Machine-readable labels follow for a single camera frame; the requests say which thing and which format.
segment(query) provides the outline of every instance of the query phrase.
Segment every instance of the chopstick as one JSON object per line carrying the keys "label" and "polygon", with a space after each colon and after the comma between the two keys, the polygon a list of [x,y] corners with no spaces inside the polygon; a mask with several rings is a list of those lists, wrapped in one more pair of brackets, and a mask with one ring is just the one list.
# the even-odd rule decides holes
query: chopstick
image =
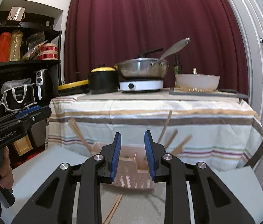
{"label": "chopstick", "polygon": [[188,135],[171,153],[172,155],[176,155],[180,152],[182,152],[182,148],[184,147],[184,145],[193,138],[193,135],[190,134]]}
{"label": "chopstick", "polygon": [[113,205],[111,206],[111,208],[109,208],[104,220],[103,220],[103,224],[109,224],[110,221],[112,220],[112,217],[121,201],[122,198],[122,194],[118,194]]}
{"label": "chopstick", "polygon": [[165,124],[164,124],[164,127],[163,127],[163,129],[162,129],[162,133],[160,134],[160,137],[159,137],[157,143],[160,143],[160,141],[162,140],[162,137],[164,136],[164,133],[165,133],[165,131],[166,131],[166,129],[167,129],[167,126],[168,126],[168,124],[169,124],[169,121],[170,121],[170,119],[171,119],[172,113],[173,113],[173,111],[170,110],[170,113],[169,113],[168,118],[167,118],[167,120],[166,120],[166,122],[165,122]]}
{"label": "chopstick", "polygon": [[175,138],[175,136],[177,135],[177,133],[178,133],[178,130],[177,130],[177,129],[174,129],[171,137],[168,139],[168,141],[166,142],[166,144],[165,144],[165,146],[164,146],[165,149],[167,149],[167,148],[170,146],[170,144],[171,144],[172,141],[174,140],[174,138]]}
{"label": "chopstick", "polygon": [[91,152],[91,147],[89,143],[85,140],[82,132],[77,126],[77,122],[73,117],[71,117],[71,119],[68,121],[68,125],[72,129],[72,131],[77,135],[77,137],[81,140],[82,144],[89,150],[89,152]]}

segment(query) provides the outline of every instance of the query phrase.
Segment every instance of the table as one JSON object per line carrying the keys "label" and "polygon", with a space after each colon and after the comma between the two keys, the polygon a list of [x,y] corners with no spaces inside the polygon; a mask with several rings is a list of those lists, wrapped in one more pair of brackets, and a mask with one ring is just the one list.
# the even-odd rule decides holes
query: table
{"label": "table", "polygon": [[146,130],[151,131],[157,142],[172,110],[160,143],[165,144],[174,129],[178,134],[167,152],[172,152],[183,139],[192,135],[183,152],[177,155],[183,162],[204,161],[217,170],[253,167],[263,155],[263,129],[256,112],[243,100],[197,98],[184,100],[165,90],[129,96],[117,92],[54,98],[50,103],[52,115],[46,131],[46,148],[57,144],[89,155],[67,124],[72,117],[91,144],[96,141],[112,143],[116,132],[121,133],[122,144],[144,144]]}
{"label": "table", "polygon": [[[53,146],[15,168],[12,172],[15,179],[13,191],[16,200],[10,208],[5,209],[2,207],[2,220],[6,224],[11,224],[13,218],[32,194],[61,163],[67,162],[74,165],[83,163],[86,159],[86,157],[62,147]],[[249,211],[256,224],[260,224],[263,220],[263,191],[251,167],[216,173]],[[122,189],[108,188],[103,185],[101,187],[103,217],[119,193],[123,197],[110,224],[164,223],[164,183],[157,183],[152,194],[139,194],[136,191],[123,191]],[[73,217],[76,217],[76,215],[77,200],[74,204]]]}

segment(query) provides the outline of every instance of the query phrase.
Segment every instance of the black bag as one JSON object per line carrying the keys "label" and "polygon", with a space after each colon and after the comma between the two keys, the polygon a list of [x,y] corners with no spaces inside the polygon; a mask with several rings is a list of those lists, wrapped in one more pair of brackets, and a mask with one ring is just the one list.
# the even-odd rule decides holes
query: black bag
{"label": "black bag", "polygon": [[7,111],[19,111],[36,104],[32,84],[23,84],[4,91],[0,101]]}

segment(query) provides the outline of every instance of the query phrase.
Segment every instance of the finger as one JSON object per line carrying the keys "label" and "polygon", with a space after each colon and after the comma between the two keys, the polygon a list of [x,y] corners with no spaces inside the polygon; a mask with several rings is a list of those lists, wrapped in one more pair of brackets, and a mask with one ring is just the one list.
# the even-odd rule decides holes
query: finger
{"label": "finger", "polygon": [[4,147],[4,151],[3,151],[4,159],[7,159],[8,155],[9,155],[9,149],[8,149],[8,147]]}
{"label": "finger", "polygon": [[13,179],[13,174],[11,173],[11,167],[8,171],[8,173],[4,176],[4,178],[0,179],[0,186],[2,188],[6,188],[7,185],[12,181]]}
{"label": "finger", "polygon": [[6,159],[3,159],[2,166],[0,167],[0,175],[1,177],[5,177],[5,175],[8,173],[10,169],[10,160],[9,156]]}
{"label": "finger", "polygon": [[6,188],[7,189],[11,189],[13,187],[13,184],[14,184],[14,178],[13,178],[13,175],[12,175],[12,179],[11,181],[7,184]]}

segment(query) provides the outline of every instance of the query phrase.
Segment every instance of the white bag handle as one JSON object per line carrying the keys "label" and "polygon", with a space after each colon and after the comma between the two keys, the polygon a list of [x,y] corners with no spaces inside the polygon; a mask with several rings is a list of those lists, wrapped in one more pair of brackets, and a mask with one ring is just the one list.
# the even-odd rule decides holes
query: white bag handle
{"label": "white bag handle", "polygon": [[22,100],[17,100],[17,97],[16,97],[16,94],[15,94],[15,88],[13,87],[11,89],[12,91],[12,94],[13,94],[13,98],[15,99],[15,101],[18,103],[18,104],[21,104],[23,101],[24,101],[24,98],[26,96],[26,92],[27,92],[27,84],[24,84],[24,95],[23,95],[23,99]]}

